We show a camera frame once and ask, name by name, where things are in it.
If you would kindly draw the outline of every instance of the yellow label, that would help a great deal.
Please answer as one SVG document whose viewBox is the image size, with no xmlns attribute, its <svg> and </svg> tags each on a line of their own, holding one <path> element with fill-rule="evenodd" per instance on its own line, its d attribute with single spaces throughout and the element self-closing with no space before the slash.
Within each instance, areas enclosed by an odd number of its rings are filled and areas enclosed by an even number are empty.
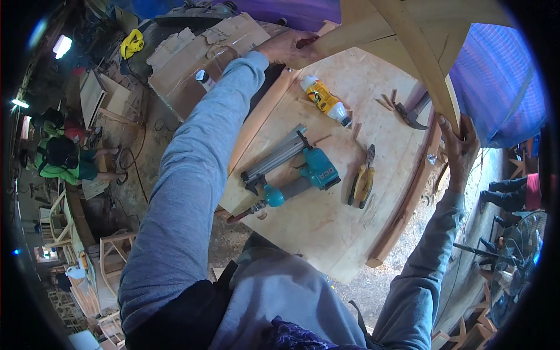
<svg viewBox="0 0 560 350">
<path fill-rule="evenodd" d="M 338 98 L 331 95 L 329 90 L 326 89 L 325 84 L 320 80 L 309 84 L 305 92 L 324 114 L 327 114 L 331 108 L 339 102 Z"/>
</svg>

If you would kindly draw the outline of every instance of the backpack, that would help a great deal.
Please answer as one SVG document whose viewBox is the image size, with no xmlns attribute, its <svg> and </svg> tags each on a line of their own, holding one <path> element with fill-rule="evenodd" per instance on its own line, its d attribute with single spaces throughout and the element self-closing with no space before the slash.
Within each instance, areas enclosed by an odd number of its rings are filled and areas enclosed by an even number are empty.
<svg viewBox="0 0 560 350">
<path fill-rule="evenodd" d="M 43 114 L 39 115 L 35 113 L 33 115 L 33 118 L 31 118 L 32 125 L 35 128 L 42 128 L 46 120 L 52 122 L 54 124 L 54 127 L 57 129 L 64 128 L 64 115 L 62 114 L 62 112 L 51 107 L 49 107 L 49 109 L 47 109 Z"/>
<path fill-rule="evenodd" d="M 39 175 L 47 164 L 63 169 L 75 169 L 80 161 L 77 146 L 67 137 L 51 137 L 46 147 L 37 147 L 37 153 L 43 155 L 43 163 L 39 166 Z"/>
</svg>

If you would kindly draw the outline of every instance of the workbench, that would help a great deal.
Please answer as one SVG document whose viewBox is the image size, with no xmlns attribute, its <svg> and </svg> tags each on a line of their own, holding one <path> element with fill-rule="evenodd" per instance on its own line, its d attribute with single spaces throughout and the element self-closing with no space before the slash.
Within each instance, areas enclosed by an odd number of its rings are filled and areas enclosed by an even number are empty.
<svg viewBox="0 0 560 350">
<path fill-rule="evenodd" d="M 353 109 L 353 124 L 362 123 L 357 142 L 352 139 L 353 130 L 343 128 L 316 106 L 297 100 L 307 98 L 300 81 L 308 74 L 321 79 Z M 339 184 L 327 191 L 312 188 L 280 207 L 266 208 L 242 221 L 285 251 L 301 254 L 319 271 L 347 282 L 369 260 L 382 234 L 390 228 L 420 164 L 424 163 L 427 144 L 434 139 L 431 132 L 435 124 L 429 118 L 433 109 L 428 104 L 418 118 L 421 124 L 432 128 L 415 130 L 396 111 L 381 106 L 375 98 L 397 89 L 397 102 L 411 107 L 419 99 L 418 94 L 423 93 L 421 84 L 401 69 L 358 48 L 325 58 L 296 75 L 231 170 L 220 205 L 236 215 L 262 199 L 244 188 L 240 173 L 266 156 L 298 124 L 307 128 L 304 136 L 310 143 L 331 134 L 316 146 L 338 170 L 342 180 Z M 358 209 L 357 204 L 347 204 L 348 194 L 370 144 L 376 149 L 376 173 L 366 207 Z M 267 182 L 273 186 L 288 183 L 299 176 L 294 167 L 303 162 L 302 155 L 293 158 L 268 173 Z"/>
</svg>

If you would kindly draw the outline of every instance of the hammer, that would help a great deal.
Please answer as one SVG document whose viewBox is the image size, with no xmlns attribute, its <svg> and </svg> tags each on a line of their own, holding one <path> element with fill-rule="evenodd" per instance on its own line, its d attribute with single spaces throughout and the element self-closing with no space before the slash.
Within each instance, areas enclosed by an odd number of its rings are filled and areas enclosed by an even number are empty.
<svg viewBox="0 0 560 350">
<path fill-rule="evenodd" d="M 415 104 L 415 106 L 412 108 L 410 112 L 407 112 L 403 104 L 400 102 L 395 107 L 397 112 L 399 112 L 399 115 L 404 119 L 404 121 L 411 128 L 418 129 L 418 130 L 426 130 L 429 127 L 420 124 L 419 122 L 416 121 L 416 119 L 418 119 L 418 115 L 422 112 L 424 107 L 426 107 L 428 102 L 430 102 L 431 100 L 432 99 L 430 98 L 428 91 L 426 91 L 422 96 L 422 98 L 420 99 L 420 101 L 418 101 L 418 103 Z"/>
</svg>

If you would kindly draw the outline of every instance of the green shirt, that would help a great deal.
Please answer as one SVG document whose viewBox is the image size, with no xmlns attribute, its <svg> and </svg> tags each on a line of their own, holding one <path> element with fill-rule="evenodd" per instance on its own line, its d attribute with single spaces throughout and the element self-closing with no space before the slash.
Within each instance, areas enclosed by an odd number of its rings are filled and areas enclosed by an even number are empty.
<svg viewBox="0 0 560 350">
<path fill-rule="evenodd" d="M 49 140 L 50 140 L 50 138 L 42 139 L 39 142 L 38 147 L 46 148 L 46 143 L 49 142 Z M 37 152 L 36 160 L 35 160 L 35 165 L 37 166 L 37 169 L 39 169 L 41 164 L 43 164 L 43 155 L 40 154 L 39 152 Z M 47 164 L 41 170 L 41 173 L 39 174 L 39 176 L 42 176 L 44 178 L 61 178 L 62 180 L 65 180 L 69 184 L 75 186 L 75 185 L 78 184 L 78 175 L 79 174 L 80 174 L 80 163 L 78 162 L 78 166 L 75 169 L 64 169 L 64 168 L 59 167 L 59 166 L 54 166 L 54 165 L 51 165 L 51 164 Z"/>
<path fill-rule="evenodd" d="M 64 130 L 57 129 L 53 122 L 50 120 L 45 120 L 43 124 L 43 130 L 50 137 L 57 137 L 64 135 Z"/>
</svg>

